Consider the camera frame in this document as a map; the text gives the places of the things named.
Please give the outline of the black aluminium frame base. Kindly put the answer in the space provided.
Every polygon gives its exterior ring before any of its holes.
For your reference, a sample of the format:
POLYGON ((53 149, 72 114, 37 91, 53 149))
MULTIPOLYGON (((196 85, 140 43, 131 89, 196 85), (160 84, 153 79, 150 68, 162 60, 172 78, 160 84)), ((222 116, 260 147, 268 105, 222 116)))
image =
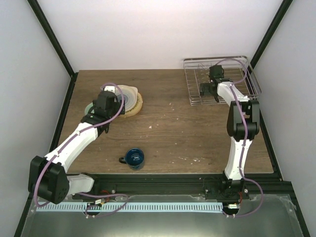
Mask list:
POLYGON ((223 174, 62 174, 45 175, 40 182, 38 196, 52 203, 60 203, 67 195, 82 198, 89 195, 193 195, 217 201, 235 201, 254 194, 291 194, 291 182, 278 179, 273 174, 249 175, 256 181, 226 181, 223 174), (83 181, 72 191, 72 178, 83 177, 93 181, 85 191, 83 181))

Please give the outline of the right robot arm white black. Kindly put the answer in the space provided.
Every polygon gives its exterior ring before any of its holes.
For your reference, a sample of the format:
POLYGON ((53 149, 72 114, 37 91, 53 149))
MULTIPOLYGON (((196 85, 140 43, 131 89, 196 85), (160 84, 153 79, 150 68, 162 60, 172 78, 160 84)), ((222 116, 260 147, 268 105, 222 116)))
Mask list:
POLYGON ((209 80, 200 85, 200 95, 212 95, 217 102, 222 98, 229 105, 226 128, 231 146, 219 192, 230 199, 243 188, 247 153, 260 130, 260 106, 256 99, 249 99, 231 79, 224 77, 221 65, 209 67, 209 80))

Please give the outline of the white plate blue spiral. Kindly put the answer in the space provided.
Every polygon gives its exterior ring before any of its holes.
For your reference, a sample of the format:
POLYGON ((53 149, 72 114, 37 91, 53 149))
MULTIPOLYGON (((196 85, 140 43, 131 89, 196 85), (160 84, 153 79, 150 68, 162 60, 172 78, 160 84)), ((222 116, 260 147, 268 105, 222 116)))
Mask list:
POLYGON ((125 112, 131 111, 137 103, 138 89, 134 86, 118 85, 123 92, 125 112))

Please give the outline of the mint green small bowl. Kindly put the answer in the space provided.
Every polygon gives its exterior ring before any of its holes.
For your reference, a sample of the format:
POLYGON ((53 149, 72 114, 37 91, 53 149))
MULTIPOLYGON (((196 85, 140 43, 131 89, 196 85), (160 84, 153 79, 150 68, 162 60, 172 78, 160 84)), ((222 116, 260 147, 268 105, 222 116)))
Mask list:
POLYGON ((84 109, 84 114, 87 115, 89 113, 89 110, 93 107, 93 103, 89 103, 85 109, 84 109))

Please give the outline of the dark blue mug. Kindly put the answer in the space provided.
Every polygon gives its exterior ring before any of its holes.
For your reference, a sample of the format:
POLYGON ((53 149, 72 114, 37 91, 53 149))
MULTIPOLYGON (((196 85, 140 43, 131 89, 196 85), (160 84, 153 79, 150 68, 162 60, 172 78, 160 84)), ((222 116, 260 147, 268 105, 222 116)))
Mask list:
POLYGON ((126 152, 124 157, 118 159, 122 164, 128 165, 132 170, 140 170, 145 164, 145 155, 139 148, 133 148, 126 152))

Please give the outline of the wire dish rack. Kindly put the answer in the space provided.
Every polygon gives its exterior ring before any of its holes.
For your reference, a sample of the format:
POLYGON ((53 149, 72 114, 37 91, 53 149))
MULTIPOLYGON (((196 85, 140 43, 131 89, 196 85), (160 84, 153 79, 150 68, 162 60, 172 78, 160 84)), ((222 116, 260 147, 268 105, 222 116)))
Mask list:
POLYGON ((210 82, 209 67, 216 64, 222 66, 224 78, 235 82, 245 77, 244 81, 235 85, 243 95, 249 99, 257 99, 259 97, 262 90, 246 56, 186 58, 183 61, 183 68, 192 106, 199 104, 226 104, 222 97, 215 99, 209 92, 200 95, 200 84, 210 82))

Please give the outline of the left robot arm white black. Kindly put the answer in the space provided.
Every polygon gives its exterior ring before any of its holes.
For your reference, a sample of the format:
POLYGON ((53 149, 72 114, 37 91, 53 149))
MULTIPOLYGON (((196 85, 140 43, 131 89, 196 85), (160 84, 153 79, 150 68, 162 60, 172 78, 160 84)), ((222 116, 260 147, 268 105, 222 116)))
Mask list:
POLYGON ((90 143, 108 132, 110 122, 124 114, 124 99, 118 98, 117 92, 122 93, 117 86, 103 87, 74 132, 55 150, 31 160, 28 190, 38 207, 41 206, 39 198, 59 204, 66 196, 78 193, 84 193, 89 199, 100 196, 101 187, 90 175, 68 175, 67 172, 90 143))

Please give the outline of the beige plate under stack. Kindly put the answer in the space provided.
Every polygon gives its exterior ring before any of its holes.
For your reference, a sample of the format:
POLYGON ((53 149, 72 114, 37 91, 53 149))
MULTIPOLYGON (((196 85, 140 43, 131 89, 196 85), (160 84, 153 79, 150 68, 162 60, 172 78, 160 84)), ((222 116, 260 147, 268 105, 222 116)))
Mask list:
POLYGON ((127 118, 127 117, 132 117, 135 116, 136 114, 138 114, 143 106, 143 98, 142 95, 138 92, 137 93, 137 102, 135 104, 135 106, 128 112, 125 112, 124 115, 120 115, 120 117, 122 118, 127 118))

